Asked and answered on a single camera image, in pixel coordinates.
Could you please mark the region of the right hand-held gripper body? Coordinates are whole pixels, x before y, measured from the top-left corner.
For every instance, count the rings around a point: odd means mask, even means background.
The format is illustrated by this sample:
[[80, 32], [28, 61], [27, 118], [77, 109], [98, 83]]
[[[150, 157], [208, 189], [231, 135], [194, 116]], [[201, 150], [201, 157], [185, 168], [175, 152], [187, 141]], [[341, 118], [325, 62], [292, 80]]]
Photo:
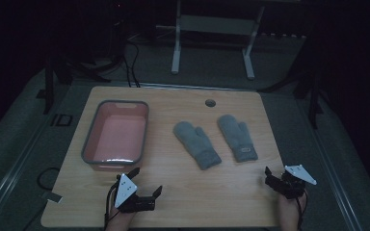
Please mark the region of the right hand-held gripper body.
[[303, 165], [285, 166], [277, 186], [277, 192], [287, 199], [298, 198], [304, 194], [307, 183], [316, 185], [317, 181]]

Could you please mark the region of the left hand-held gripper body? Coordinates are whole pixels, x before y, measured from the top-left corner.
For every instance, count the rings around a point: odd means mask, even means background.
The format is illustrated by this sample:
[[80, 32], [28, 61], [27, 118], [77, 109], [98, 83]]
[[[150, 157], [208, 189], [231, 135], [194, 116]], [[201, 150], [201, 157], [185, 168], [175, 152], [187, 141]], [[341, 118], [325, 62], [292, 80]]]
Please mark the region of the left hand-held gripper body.
[[138, 186], [132, 181], [133, 178], [131, 173], [123, 173], [119, 177], [114, 196], [114, 207], [121, 213], [153, 211], [156, 196], [138, 196]]

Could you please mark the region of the pink basin with grey rim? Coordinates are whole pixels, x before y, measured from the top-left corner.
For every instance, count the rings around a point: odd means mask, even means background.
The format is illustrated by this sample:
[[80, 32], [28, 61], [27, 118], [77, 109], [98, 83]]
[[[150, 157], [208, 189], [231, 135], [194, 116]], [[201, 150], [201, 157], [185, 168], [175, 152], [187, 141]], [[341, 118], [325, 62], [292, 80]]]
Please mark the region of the pink basin with grey rim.
[[81, 152], [94, 170], [129, 171], [144, 154], [149, 107], [144, 101], [99, 103]]

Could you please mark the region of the grey mitten with label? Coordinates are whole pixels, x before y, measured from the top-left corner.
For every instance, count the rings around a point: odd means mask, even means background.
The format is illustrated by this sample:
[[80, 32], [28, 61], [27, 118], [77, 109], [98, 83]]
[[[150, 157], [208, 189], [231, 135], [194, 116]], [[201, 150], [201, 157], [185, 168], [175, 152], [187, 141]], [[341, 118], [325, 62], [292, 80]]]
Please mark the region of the grey mitten with label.
[[222, 115], [218, 119], [218, 125], [238, 163], [258, 159], [245, 122], [238, 122], [233, 115]]

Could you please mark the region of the plain grey mitten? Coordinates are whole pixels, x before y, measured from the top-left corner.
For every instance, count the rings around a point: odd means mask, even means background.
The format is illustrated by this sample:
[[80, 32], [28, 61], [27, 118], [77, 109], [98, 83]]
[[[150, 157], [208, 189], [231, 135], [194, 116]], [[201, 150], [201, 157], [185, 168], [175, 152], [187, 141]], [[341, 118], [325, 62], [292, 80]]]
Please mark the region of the plain grey mitten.
[[188, 121], [181, 121], [174, 125], [173, 133], [196, 160], [201, 170], [209, 169], [222, 162], [201, 127], [194, 127]]

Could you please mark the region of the person's right hand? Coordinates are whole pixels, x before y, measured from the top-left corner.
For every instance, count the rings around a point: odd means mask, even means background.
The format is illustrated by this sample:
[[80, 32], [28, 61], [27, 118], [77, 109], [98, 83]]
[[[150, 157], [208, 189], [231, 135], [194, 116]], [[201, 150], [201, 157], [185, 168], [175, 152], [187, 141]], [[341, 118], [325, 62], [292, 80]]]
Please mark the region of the person's right hand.
[[298, 199], [287, 199], [280, 194], [277, 199], [277, 216], [281, 231], [299, 231], [299, 220], [304, 214], [307, 194]]

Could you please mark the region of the person's left hand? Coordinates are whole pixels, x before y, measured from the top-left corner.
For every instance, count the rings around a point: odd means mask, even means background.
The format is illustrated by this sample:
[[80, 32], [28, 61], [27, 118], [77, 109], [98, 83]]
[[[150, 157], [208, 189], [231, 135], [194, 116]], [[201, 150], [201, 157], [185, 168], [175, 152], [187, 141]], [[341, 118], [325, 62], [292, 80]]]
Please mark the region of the person's left hand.
[[135, 213], [121, 213], [112, 206], [106, 216], [105, 231], [128, 231], [135, 216]]

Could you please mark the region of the black metal stand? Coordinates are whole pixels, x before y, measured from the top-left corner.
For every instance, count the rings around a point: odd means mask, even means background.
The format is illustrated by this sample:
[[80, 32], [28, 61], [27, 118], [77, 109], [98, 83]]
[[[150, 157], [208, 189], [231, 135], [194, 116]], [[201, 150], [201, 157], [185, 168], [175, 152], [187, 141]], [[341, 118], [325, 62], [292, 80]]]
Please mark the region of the black metal stand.
[[325, 42], [318, 36], [308, 36], [286, 76], [279, 82], [258, 90], [258, 92], [268, 93], [279, 90], [293, 82], [298, 82], [293, 90], [293, 96], [296, 99], [305, 99], [309, 96], [307, 117], [313, 129], [318, 128], [316, 117], [322, 113], [318, 99], [322, 77], [328, 67], [325, 45]]
[[71, 74], [69, 73], [69, 66], [77, 69], [97, 82], [109, 83], [108, 79], [100, 77], [93, 70], [88, 69], [72, 58], [65, 55], [49, 56], [45, 60], [44, 88], [40, 90], [37, 95], [37, 98], [43, 99], [45, 102], [43, 110], [45, 115], [50, 112], [54, 104], [54, 76], [57, 76], [62, 84], [69, 85], [72, 81]]

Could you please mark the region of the white metal table frame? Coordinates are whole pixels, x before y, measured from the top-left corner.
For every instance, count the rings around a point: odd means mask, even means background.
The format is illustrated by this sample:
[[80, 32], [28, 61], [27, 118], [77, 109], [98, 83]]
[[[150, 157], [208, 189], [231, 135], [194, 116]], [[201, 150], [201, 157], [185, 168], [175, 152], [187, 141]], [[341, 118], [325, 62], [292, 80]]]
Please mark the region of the white metal table frame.
[[183, 14], [181, 11], [181, 6], [182, 0], [176, 0], [175, 40], [172, 55], [171, 73], [179, 73], [181, 58], [181, 33], [183, 31], [203, 32], [213, 34], [248, 36], [249, 43], [242, 49], [242, 57], [247, 78], [249, 80], [253, 80], [255, 78], [255, 73], [251, 61], [251, 51], [255, 39], [258, 35], [258, 29], [265, 11], [265, 7], [261, 6], [258, 9], [255, 19], [239, 19]]

